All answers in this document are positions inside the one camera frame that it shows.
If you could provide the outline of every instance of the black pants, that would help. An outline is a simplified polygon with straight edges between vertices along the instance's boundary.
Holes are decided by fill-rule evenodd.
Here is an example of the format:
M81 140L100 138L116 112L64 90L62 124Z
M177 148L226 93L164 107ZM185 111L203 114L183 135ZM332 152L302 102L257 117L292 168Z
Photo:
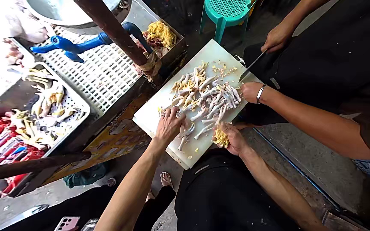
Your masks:
M175 195L176 193L171 186L163 186L155 199L149 199L145 202L136 220L134 231L151 230L157 219L175 198Z

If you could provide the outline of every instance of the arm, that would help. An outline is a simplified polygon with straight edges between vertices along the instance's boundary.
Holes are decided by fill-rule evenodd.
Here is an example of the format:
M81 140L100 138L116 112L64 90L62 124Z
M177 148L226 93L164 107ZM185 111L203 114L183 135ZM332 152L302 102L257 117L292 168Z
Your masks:
M245 99L256 103L261 86L259 82L244 84ZM353 159L370 159L370 149L360 135L360 126L353 120L303 104L269 86L264 88L260 103L337 153Z
M296 27L308 14L314 12L317 8L328 2L329 0L301 0L296 7L282 20L282 22L272 29L261 51L274 52L281 49L292 37Z
M286 214L304 230L328 230L295 187L265 163L246 143L236 127L225 123L220 126L229 138L227 150L243 160L255 180Z
M155 137L118 186L95 230L114 231L134 228L151 188L158 161L168 144L179 134L185 115L177 118L178 111L178 107L165 111L165 116L162 116L159 121Z

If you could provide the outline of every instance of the kitchen knife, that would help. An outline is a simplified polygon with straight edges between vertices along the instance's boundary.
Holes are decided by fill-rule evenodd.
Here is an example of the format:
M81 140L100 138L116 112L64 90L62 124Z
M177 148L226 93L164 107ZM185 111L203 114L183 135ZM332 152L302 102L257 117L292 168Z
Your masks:
M262 56L262 55L264 55L264 53L267 51L268 49L266 49L264 52L262 52L262 54L246 69L246 71L245 72L243 72L242 73L242 75L240 75L240 77L239 77L239 82L238 83L240 83L242 80L243 80L243 78L249 73L249 69L252 67L252 65L254 65L254 63L256 63L256 61L258 61L259 60L259 58Z

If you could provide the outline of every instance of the metal pole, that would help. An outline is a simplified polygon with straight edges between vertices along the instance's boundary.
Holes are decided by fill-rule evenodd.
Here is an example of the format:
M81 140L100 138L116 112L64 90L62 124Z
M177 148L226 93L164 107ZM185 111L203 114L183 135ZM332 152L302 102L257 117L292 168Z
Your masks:
M145 65L147 58L142 51L136 46L130 35L121 26L115 16L107 8L102 0L74 0L81 9L89 15L92 20L102 29L108 37L118 45L126 55L128 55L134 63L139 66ZM153 72L144 72L150 76ZM159 75L153 78L156 85L162 84L162 79Z
M36 160L16 162L0 165L0 179L17 176L33 171L41 171L46 168L69 164L76 161L86 160L91 157L91 152L80 152L64 156L45 157Z

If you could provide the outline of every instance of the smartphone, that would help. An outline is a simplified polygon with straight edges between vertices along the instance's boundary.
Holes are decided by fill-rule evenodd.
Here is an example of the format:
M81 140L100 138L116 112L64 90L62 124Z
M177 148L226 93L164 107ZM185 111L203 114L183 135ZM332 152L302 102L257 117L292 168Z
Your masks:
M63 217L55 231L69 231L76 227L80 217Z

